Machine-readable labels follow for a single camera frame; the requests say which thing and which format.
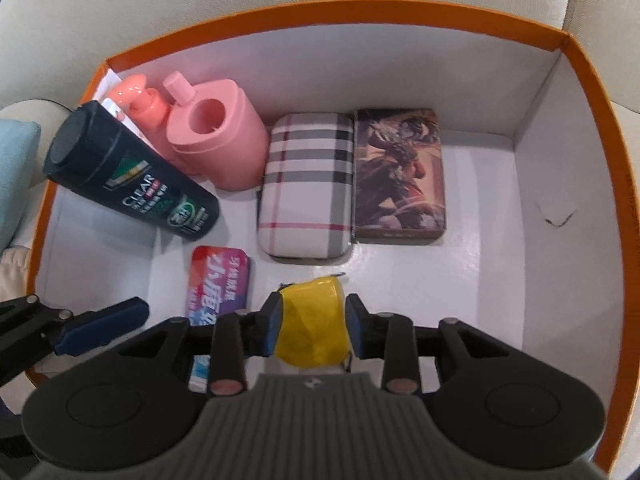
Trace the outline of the yellow tape measure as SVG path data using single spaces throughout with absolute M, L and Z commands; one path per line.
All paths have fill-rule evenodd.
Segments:
M 335 275 L 285 286 L 283 318 L 274 354 L 310 370 L 340 365 L 349 355 L 344 292 Z

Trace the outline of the plaid glasses case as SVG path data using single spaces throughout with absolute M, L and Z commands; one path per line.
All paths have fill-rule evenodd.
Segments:
M 354 146 L 354 123 L 345 114 L 288 114 L 273 125 L 257 219 L 266 254 L 314 260 L 346 254 Z

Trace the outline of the dark illustrated card box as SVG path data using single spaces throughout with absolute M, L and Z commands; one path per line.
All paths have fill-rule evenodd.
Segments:
M 354 235 L 430 242 L 446 231 L 442 140 L 430 108 L 358 110 Z

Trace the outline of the dark shampoo bottle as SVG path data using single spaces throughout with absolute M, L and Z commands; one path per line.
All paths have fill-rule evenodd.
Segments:
M 77 107 L 60 125 L 43 173 L 93 203 L 186 240 L 202 238 L 220 216 L 214 194 L 96 101 Z

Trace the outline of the pink cup holder container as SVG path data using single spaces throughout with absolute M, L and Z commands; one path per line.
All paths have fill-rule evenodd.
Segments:
M 190 84 L 179 72 L 163 87 L 175 100 L 167 140 L 186 166 L 220 190 L 260 185 L 269 133 L 244 90 L 232 79 Z

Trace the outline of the small pink bottle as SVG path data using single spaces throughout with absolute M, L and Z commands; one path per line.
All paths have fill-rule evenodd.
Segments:
M 167 139 L 166 124 L 171 105 L 157 89 L 148 86 L 145 75 L 133 74 L 115 84 L 107 92 L 102 105 L 172 166 L 194 176 L 195 172 L 178 156 Z

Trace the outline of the pink cream blanket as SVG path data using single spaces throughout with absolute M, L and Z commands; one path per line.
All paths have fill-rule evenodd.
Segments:
M 30 249 L 23 246 L 6 248 L 0 259 L 0 301 L 25 295 Z

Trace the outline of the orange cardboard box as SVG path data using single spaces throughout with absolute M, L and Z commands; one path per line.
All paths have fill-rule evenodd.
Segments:
M 639 204 L 567 32 L 304 2 L 109 58 L 48 151 L 27 290 L 70 330 L 37 479 L 602 479 Z

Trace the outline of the light blue cushion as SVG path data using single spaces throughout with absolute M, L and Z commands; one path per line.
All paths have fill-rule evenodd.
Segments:
M 1 121 L 1 250 L 10 246 L 24 214 L 40 133 L 35 122 Z

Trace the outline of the beige sofa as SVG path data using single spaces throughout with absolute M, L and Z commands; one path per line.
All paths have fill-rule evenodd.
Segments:
M 638 18 L 639 0 L 604 0 Z M 624 478 L 639 380 L 639 117 L 613 103 L 574 0 L 2 0 L 1 103 L 55 113 L 114 78 L 233 79 L 264 122 L 432 108 L 445 234 L 358 243 L 332 263 L 273 260 L 254 192 L 220 196 L 207 237 L 253 259 L 250 303 L 344 271 L 372 309 L 455 316 L 597 391 L 597 464 Z

